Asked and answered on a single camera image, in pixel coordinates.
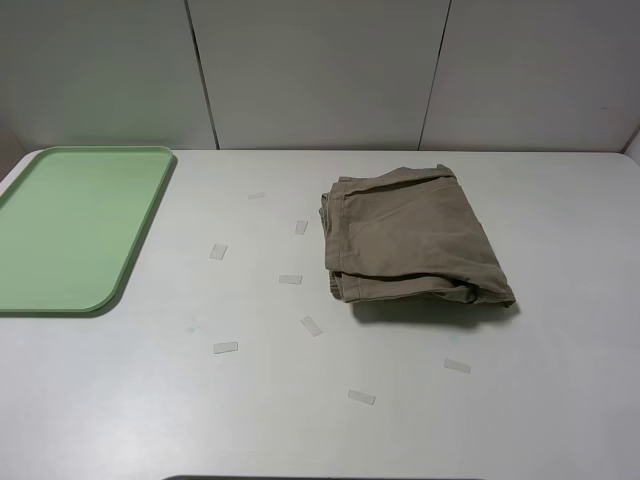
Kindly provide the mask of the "green plastic tray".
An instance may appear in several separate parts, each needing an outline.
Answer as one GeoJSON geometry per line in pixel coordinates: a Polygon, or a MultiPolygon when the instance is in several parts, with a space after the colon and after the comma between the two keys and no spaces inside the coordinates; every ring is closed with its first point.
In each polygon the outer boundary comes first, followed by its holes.
{"type": "Polygon", "coordinates": [[[1,195],[1,311],[88,314],[125,284],[172,168],[166,147],[52,147],[1,195]]]}

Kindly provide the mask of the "clear tape piece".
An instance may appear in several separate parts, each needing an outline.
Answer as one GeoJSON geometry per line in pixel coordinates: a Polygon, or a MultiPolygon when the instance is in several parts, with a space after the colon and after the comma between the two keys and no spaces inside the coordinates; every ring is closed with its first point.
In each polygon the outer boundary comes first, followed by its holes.
{"type": "Polygon", "coordinates": [[[308,226],[308,222],[306,220],[298,220],[295,226],[295,233],[297,235],[304,235],[308,226]]]}
{"type": "Polygon", "coordinates": [[[322,328],[313,320],[311,316],[306,316],[301,320],[301,324],[312,337],[323,334],[322,328]]]}
{"type": "Polygon", "coordinates": [[[376,401],[375,395],[360,392],[353,389],[350,389],[348,391],[348,398],[357,402],[367,404],[367,405],[374,405],[376,401]]]}
{"type": "Polygon", "coordinates": [[[238,347],[239,344],[237,342],[216,343],[213,348],[213,353],[215,355],[231,353],[237,351],[238,347]]]}
{"type": "Polygon", "coordinates": [[[281,284],[300,285],[302,283],[302,275],[285,274],[279,276],[279,282],[281,284]]]}
{"type": "Polygon", "coordinates": [[[227,245],[215,244],[210,251],[209,258],[211,260],[223,260],[227,249],[227,245]]]}
{"type": "Polygon", "coordinates": [[[469,374],[471,372],[471,367],[469,365],[449,358],[444,360],[444,367],[464,374],[469,374]]]}

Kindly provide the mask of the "khaki shorts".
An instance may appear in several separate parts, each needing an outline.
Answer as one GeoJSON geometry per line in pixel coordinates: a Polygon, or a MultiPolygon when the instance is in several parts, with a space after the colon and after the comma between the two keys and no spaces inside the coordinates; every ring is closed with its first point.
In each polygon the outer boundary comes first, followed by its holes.
{"type": "Polygon", "coordinates": [[[341,177],[322,195],[319,215],[330,292],[344,303],[516,302],[481,223],[444,165],[341,177]]]}

